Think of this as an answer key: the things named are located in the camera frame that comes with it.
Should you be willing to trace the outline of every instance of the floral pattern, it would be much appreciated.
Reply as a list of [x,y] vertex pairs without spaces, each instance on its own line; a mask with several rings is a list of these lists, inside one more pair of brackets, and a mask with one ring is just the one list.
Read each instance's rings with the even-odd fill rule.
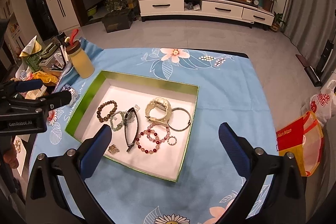
[[[241,178],[241,186],[245,183],[245,178]],[[258,195],[256,202],[254,203],[251,212],[248,217],[254,216],[259,212],[260,207],[262,206],[268,189],[270,185],[263,185],[261,191]],[[206,220],[203,224],[214,224],[216,223],[220,217],[227,211],[227,209],[231,206],[235,198],[238,196],[236,191],[232,191],[231,194],[224,197],[219,203],[227,203],[225,207],[215,206],[209,209],[210,214],[213,218]],[[152,210],[144,219],[143,224],[190,224],[190,220],[181,215],[162,215],[157,206],[154,210]]]
[[[85,86],[85,82],[82,85],[82,88],[79,89],[78,94],[82,93],[83,87]],[[68,118],[70,119],[70,115],[73,113],[73,109],[76,105],[77,101],[74,103],[74,105],[72,106],[69,116]],[[59,142],[62,139],[62,130],[61,130],[61,125],[59,122],[57,122],[57,120],[63,115],[64,111],[63,111],[63,107],[59,107],[57,109],[53,109],[51,111],[49,111],[49,115],[47,118],[47,123],[48,126],[52,127],[52,130],[50,131],[49,134],[49,140],[52,144],[56,145],[59,144]]]
[[48,125],[52,127],[57,121],[57,109],[49,111],[49,116],[47,118]]
[[210,214],[213,216],[213,218],[210,218],[209,220],[207,220],[206,222],[204,222],[203,224],[214,224],[218,221],[218,219],[220,219],[220,217],[226,212],[226,210],[230,207],[230,205],[232,204],[233,200],[231,200],[228,205],[226,205],[225,208],[223,207],[211,207],[209,209]]
[[180,58],[189,58],[190,54],[181,48],[161,48],[160,51],[166,54],[161,58],[161,61],[165,61],[167,59],[171,59],[171,62],[178,63],[180,62]]
[[158,216],[158,218],[155,219],[155,224],[190,224],[190,220],[186,217],[172,214],[170,215],[163,215]]
[[152,53],[146,52],[141,58],[142,63],[152,62],[150,72],[153,72],[157,78],[169,80],[173,74],[173,67],[182,67],[186,69],[221,69],[218,62],[223,64],[225,60],[233,60],[233,55],[216,54],[209,56],[206,51],[186,50],[181,48],[152,48]]

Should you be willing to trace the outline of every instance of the gray floor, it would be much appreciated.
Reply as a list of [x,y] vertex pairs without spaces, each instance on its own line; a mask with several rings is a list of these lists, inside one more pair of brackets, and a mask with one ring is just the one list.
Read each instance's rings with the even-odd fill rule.
[[257,72],[275,128],[300,116],[300,108],[319,93],[301,63],[297,48],[282,33],[259,28],[194,20],[136,21],[129,30],[106,33],[102,22],[81,28],[79,35],[102,48],[176,47],[246,53]]

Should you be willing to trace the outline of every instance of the cloth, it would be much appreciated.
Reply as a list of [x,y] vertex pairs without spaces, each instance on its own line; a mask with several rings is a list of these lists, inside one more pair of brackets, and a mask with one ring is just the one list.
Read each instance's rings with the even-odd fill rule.
[[[81,43],[95,72],[81,79],[72,68],[62,77],[58,90],[68,83],[83,95],[102,69],[199,86],[189,145],[176,183],[139,173],[106,158],[101,159],[93,176],[85,180],[116,223],[166,224],[171,219],[178,224],[214,223],[245,182],[219,141],[218,128],[223,122],[228,122],[253,147],[277,155],[271,113],[248,58],[176,49],[179,51],[176,63],[176,58],[172,62],[163,53],[169,52],[167,49],[102,50],[85,39]],[[64,129],[80,99],[72,109],[67,106],[57,109],[48,119],[48,131],[37,135],[30,171],[39,153],[57,156],[79,147],[80,143]],[[271,178],[265,181],[251,215],[261,207]],[[63,177],[60,183],[71,210],[81,216]]]

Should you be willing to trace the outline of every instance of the pink beaded bracelet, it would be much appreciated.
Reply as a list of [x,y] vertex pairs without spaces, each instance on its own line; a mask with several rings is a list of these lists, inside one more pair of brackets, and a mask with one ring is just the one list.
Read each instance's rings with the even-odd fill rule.
[[[170,137],[170,131],[169,131],[169,127],[166,127],[166,131],[167,131],[167,135],[160,140],[160,138],[158,137],[158,134],[152,129],[154,127],[153,124],[151,124],[149,127],[147,127],[147,130],[140,132],[140,134],[136,137],[136,145],[138,146],[138,148],[142,151],[145,152],[146,154],[153,154],[155,152],[157,152],[157,150],[159,150],[160,148],[160,144],[164,143],[169,137]],[[141,147],[140,145],[140,138],[141,136],[147,134],[147,138],[149,139],[149,141],[156,143],[156,146],[153,150],[145,150],[143,147]]]

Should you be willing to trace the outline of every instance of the white drawer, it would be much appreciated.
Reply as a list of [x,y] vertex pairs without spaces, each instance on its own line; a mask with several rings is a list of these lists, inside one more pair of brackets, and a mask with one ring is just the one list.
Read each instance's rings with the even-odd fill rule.
[[266,25],[272,25],[274,16],[259,12],[257,10],[244,8],[242,18],[254,22],[260,22]]
[[243,7],[213,1],[202,1],[202,12],[214,14],[214,16],[242,18]]
[[182,12],[184,0],[139,0],[141,14]]

